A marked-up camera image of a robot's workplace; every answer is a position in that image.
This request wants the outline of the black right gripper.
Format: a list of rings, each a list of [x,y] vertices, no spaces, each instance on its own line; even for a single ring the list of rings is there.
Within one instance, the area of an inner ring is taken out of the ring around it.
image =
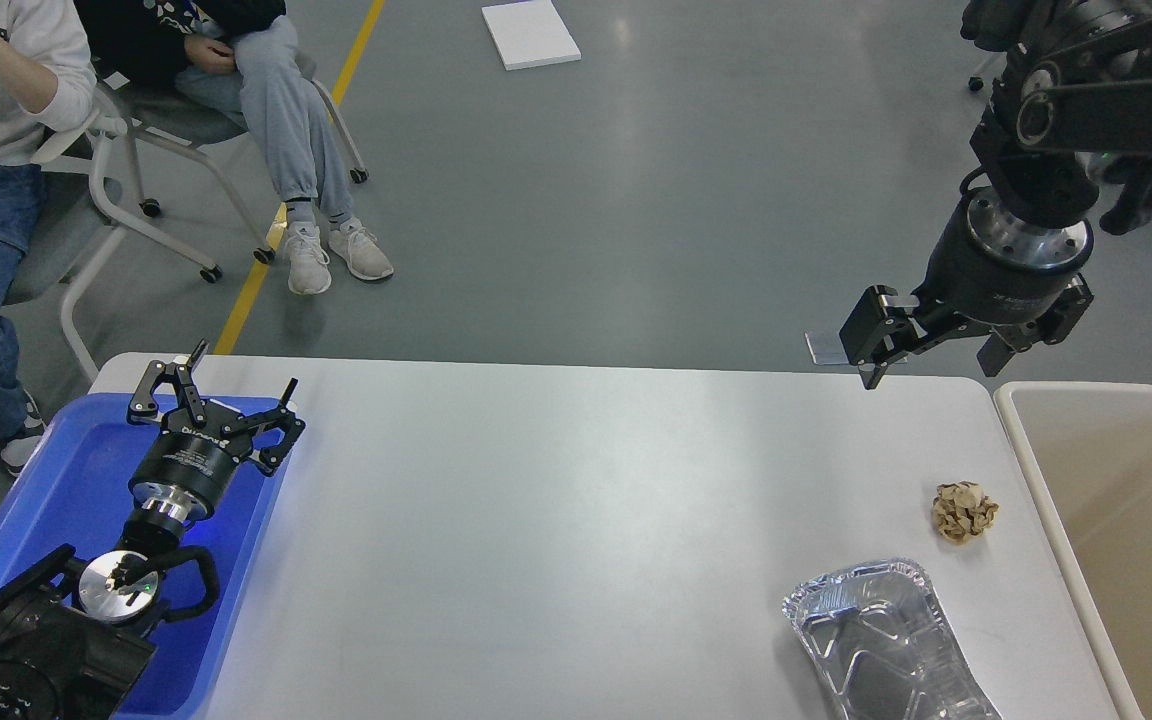
[[[995,188],[969,190],[946,225],[914,295],[869,287],[838,338],[861,382],[877,388],[896,361],[990,329],[977,361],[987,377],[1036,343],[1059,344],[1091,306],[1082,268],[1091,258],[1087,222],[1028,223],[1005,209]]]

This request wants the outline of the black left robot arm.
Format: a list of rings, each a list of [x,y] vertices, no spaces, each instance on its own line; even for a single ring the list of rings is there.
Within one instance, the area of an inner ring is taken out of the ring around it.
[[[0,719],[187,719],[305,420],[204,397],[204,347],[58,414],[0,507]]]

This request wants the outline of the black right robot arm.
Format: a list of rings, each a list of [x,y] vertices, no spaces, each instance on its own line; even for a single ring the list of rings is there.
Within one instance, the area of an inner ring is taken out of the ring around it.
[[[1152,6],[1146,1],[970,1],[961,35],[1006,56],[975,126],[977,168],[910,295],[869,287],[840,338],[874,389],[897,361],[983,338],[983,373],[1064,342],[1091,306],[1082,275],[1102,184],[1108,234],[1152,218]]]

